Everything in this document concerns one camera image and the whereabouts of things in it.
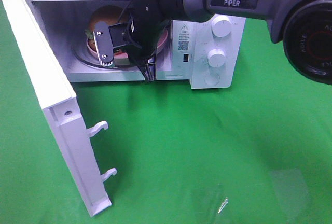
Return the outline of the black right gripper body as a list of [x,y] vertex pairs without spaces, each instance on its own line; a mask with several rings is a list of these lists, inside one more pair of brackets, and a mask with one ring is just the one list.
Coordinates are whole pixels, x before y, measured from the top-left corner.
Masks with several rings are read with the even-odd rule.
[[113,50],[146,60],[171,20],[187,20],[183,0],[130,0],[127,22],[109,27]]

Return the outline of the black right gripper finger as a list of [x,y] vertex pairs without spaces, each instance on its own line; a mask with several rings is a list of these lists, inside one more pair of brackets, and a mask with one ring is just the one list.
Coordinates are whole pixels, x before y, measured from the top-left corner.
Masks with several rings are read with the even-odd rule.
[[129,60],[140,70],[145,81],[156,80],[156,56],[157,50],[150,54],[143,54],[138,51],[129,52]]

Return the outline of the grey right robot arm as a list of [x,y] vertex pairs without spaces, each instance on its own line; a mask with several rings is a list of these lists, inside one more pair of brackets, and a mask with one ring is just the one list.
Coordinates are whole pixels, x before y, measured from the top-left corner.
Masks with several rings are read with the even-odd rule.
[[147,81],[155,80],[158,39],[171,20],[205,22],[215,14],[266,21],[290,64],[305,77],[331,83],[331,0],[130,0],[129,20],[109,28]]

